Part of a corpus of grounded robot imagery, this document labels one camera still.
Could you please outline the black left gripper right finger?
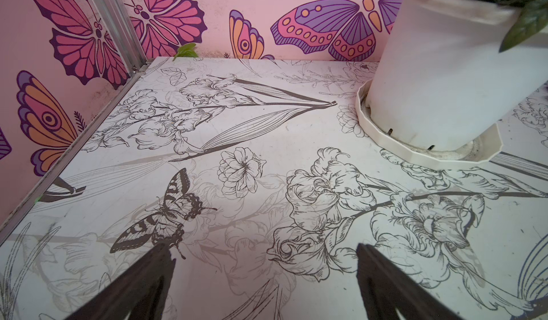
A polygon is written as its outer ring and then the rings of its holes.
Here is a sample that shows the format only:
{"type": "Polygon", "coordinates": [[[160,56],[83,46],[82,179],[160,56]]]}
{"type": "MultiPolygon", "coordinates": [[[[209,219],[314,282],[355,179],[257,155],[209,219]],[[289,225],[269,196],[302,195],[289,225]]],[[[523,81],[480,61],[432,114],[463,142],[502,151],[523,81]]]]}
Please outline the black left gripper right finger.
{"type": "Polygon", "coordinates": [[[359,244],[357,280],[369,319],[459,319],[369,244],[359,244]]]}

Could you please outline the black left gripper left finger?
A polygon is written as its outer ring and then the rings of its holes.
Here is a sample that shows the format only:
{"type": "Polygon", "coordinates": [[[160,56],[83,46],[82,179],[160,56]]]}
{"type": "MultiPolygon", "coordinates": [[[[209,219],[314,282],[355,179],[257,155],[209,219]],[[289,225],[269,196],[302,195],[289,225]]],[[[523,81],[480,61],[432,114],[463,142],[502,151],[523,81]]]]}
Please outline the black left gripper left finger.
{"type": "Polygon", "coordinates": [[[69,319],[161,319],[176,260],[157,244],[69,319]]]}

